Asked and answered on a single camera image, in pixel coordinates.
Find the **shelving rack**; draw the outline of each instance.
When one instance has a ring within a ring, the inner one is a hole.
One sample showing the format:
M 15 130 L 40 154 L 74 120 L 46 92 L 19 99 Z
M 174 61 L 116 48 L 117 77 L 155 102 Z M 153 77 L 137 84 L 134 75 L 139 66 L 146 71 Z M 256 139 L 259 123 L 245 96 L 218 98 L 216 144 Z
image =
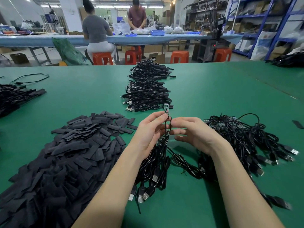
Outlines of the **shelving rack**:
M 253 1 L 260 1 L 260 0 L 232 0 L 231 1 L 231 4 L 230 4 L 230 7 L 229 7 L 229 11 L 228 11 L 228 15 L 227 15 L 227 19 L 233 19 L 236 18 L 236 19 L 243 19 L 243 18 L 262 18 L 262 23 L 261 23 L 261 26 L 258 30 L 257 33 L 254 33 L 254 34 L 244 34 L 244 33 L 237 33 L 237 34 L 240 34 L 240 35 L 243 35 L 244 37 L 249 37 L 249 38 L 254 38 L 254 43 L 252 45 L 252 48 L 249 52 L 242 52 L 240 50 L 233 50 L 233 52 L 235 53 L 238 53 L 238 54 L 241 54 L 241 55 L 244 55 L 246 57 L 249 57 L 251 58 L 251 55 L 252 55 L 252 52 L 253 52 L 253 49 L 257 43 L 257 39 L 259 37 L 259 35 L 261 34 L 263 28 L 264 28 L 264 25 L 266 23 L 266 20 L 268 17 L 276 17 L 276 16 L 282 16 L 282 17 L 285 17 L 286 15 L 286 12 L 285 13 L 282 13 L 282 14 L 279 14 L 279 15 L 272 15 L 270 14 L 270 11 L 272 9 L 272 6 L 273 4 L 275 3 L 275 0 L 271 0 L 270 1 L 270 4 L 268 6 L 268 9 L 266 12 L 262 13 L 262 14 L 255 14 L 255 15 L 237 15 L 238 13 L 235 13 L 234 16 L 230 16 L 230 14 L 234 11 L 237 10 L 237 8 L 235 8 L 233 11 L 231 11 L 231 8 L 232 8 L 232 5 L 234 3 L 238 3 L 240 2 L 240 6 L 242 5 L 242 9 L 245 8 L 245 6 L 249 3 L 249 2 L 253 2 Z
M 193 29 L 191 28 L 191 30 L 200 30 L 200 26 L 203 26 L 206 23 L 209 24 L 209 19 L 207 18 L 207 15 L 211 9 L 214 9 L 214 7 L 209 7 L 209 8 L 207 7 L 208 2 L 210 3 L 211 1 L 214 0 L 199 0 L 198 2 L 187 5 L 184 8 L 184 9 L 189 8 L 187 9 L 187 13 L 186 13 L 187 15 L 186 19 L 188 20 L 185 22 L 185 26 L 189 23 L 194 22 L 194 28 Z M 215 9 L 217 10 L 217 12 L 223 11 L 223 15 L 225 15 L 227 4 L 225 6 L 221 6 L 218 8 L 219 2 L 220 0 L 215 0 Z
M 297 41 L 296 38 L 282 38 L 282 37 L 280 37 L 280 35 L 282 33 L 282 30 L 283 30 L 284 26 L 286 25 L 286 23 L 288 22 L 288 19 L 289 19 L 290 16 L 292 16 L 292 15 L 304 15 L 304 10 L 293 11 L 293 8 L 294 8 L 296 2 L 297 2 L 297 0 L 292 0 L 291 1 L 290 7 L 289 7 L 289 9 L 288 9 L 285 17 L 283 18 L 283 20 L 282 20 L 282 22 L 281 22 L 281 24 L 279 26 L 278 32 L 275 35 L 275 37 L 273 38 L 272 44 L 271 44 L 271 46 L 270 46 L 270 48 L 268 50 L 268 53 L 267 53 L 267 55 L 265 57 L 265 60 L 269 59 L 269 57 L 270 57 L 273 49 L 276 47 L 276 45 L 277 45 L 278 42 L 294 43 L 294 42 Z

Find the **gray shirt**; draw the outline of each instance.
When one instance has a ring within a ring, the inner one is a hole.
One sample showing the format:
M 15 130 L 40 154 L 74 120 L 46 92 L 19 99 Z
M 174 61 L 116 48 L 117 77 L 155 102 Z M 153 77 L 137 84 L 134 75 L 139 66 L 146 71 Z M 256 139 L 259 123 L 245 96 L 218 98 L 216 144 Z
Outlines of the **gray shirt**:
M 90 43 L 106 41 L 109 28 L 106 20 L 96 15 L 88 15 L 82 22 L 82 31 L 89 35 Z

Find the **maroon shirt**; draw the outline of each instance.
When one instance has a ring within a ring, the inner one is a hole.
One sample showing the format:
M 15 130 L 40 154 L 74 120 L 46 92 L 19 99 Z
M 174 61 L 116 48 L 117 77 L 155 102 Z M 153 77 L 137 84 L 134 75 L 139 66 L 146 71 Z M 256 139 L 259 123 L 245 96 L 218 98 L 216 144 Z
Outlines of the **maroon shirt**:
M 129 9 L 128 18 L 132 20 L 132 24 L 139 28 L 144 21 L 147 19 L 146 10 L 143 7 L 139 7 L 139 10 L 136 10 L 133 6 Z

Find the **white box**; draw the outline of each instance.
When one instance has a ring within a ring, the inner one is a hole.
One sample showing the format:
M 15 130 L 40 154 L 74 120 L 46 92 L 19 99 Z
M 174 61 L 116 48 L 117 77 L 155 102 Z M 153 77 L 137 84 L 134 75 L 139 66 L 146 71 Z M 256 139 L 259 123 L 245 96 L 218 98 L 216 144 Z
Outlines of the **white box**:
M 243 40 L 242 45 L 240 46 L 240 51 L 244 52 L 245 48 L 253 45 L 253 40 Z
M 240 47 L 241 47 L 241 45 L 242 45 L 242 42 L 243 42 L 243 40 L 241 39 L 241 40 L 239 41 L 239 43 L 237 43 L 237 45 L 235 46 L 234 49 L 240 49 Z

